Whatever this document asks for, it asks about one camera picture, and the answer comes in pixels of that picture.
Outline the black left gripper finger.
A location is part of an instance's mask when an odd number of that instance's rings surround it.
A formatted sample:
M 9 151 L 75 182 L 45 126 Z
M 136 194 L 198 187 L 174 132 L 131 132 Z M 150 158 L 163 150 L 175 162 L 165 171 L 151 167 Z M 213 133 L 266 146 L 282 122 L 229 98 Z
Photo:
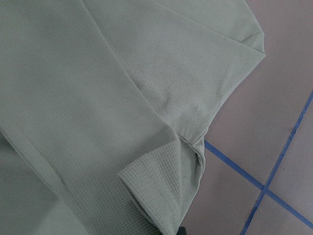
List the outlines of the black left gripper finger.
M 179 229 L 178 235 L 187 235 L 186 229 Z

